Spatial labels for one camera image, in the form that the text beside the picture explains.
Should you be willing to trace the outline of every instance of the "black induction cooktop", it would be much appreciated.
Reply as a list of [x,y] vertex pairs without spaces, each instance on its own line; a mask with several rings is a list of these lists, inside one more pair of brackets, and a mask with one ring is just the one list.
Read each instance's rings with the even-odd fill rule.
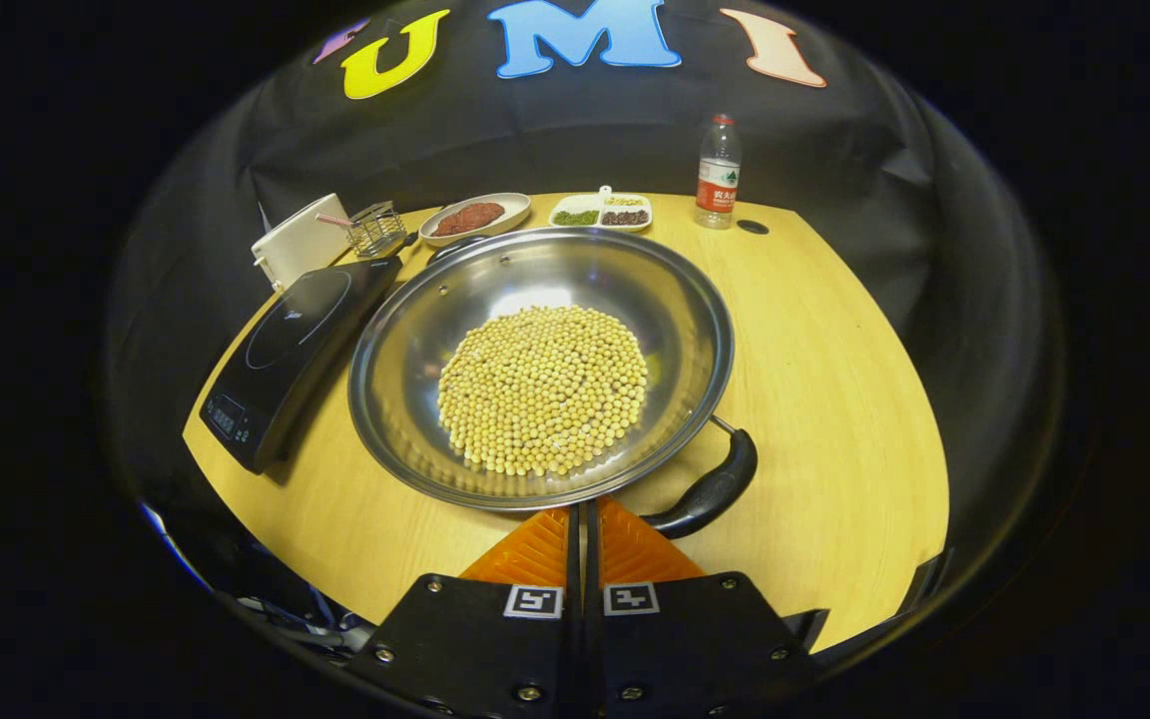
[[251,473],[286,456],[289,428],[331,360],[356,337],[401,269],[398,258],[300,275],[229,357],[200,416]]

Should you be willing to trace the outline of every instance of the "metal wire basket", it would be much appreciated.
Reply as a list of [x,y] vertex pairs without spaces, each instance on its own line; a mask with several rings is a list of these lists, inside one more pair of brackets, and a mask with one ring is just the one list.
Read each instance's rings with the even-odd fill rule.
[[348,228],[348,246],[363,260],[383,258],[406,237],[406,227],[393,211],[392,200],[377,201],[348,219],[354,224]]

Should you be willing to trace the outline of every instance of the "sliced meat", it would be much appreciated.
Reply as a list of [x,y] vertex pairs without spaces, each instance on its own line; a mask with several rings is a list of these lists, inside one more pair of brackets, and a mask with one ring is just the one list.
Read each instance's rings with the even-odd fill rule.
[[499,215],[504,214],[504,206],[498,201],[475,201],[473,205],[462,208],[459,213],[443,219],[437,224],[434,237],[446,237],[448,234],[460,234],[461,231],[475,231],[475,229],[488,227],[496,222]]

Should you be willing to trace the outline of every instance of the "blue letter m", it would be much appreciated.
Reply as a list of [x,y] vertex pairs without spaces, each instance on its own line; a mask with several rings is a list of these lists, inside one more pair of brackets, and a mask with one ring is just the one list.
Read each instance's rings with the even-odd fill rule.
[[553,67],[553,60],[539,54],[539,39],[578,67],[593,54],[601,33],[610,36],[610,47],[601,53],[606,64],[643,64],[672,68],[681,55],[668,49],[659,31],[657,6],[662,0],[595,0],[575,17],[544,0],[505,5],[488,15],[503,24],[507,60],[496,70],[501,78],[534,76]]

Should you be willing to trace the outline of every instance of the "black fabric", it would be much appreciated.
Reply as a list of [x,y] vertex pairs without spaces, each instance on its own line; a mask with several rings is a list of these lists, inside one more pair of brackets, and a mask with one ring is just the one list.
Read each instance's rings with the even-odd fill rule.
[[[504,31],[485,15],[501,5],[393,5],[319,64],[320,45],[306,47],[161,178],[118,265],[105,354],[117,446],[145,491],[191,464],[179,441],[189,408],[269,296],[250,251],[261,208],[278,223],[328,192],[351,213],[376,200],[409,211],[601,184],[689,194],[703,125],[726,110],[745,146],[739,199],[802,214],[904,339],[949,460],[950,543],[984,545],[1035,482],[1036,428],[1057,405],[1041,382],[1058,345],[1032,229],[952,123],[843,41],[746,1],[659,6],[677,68],[603,64],[603,37],[583,67],[559,58],[539,76],[499,79]],[[406,53],[398,29],[443,8],[419,74],[371,99],[345,97],[339,61],[389,37],[379,69],[392,67]],[[828,86],[750,70],[752,45],[720,8],[792,26]]]

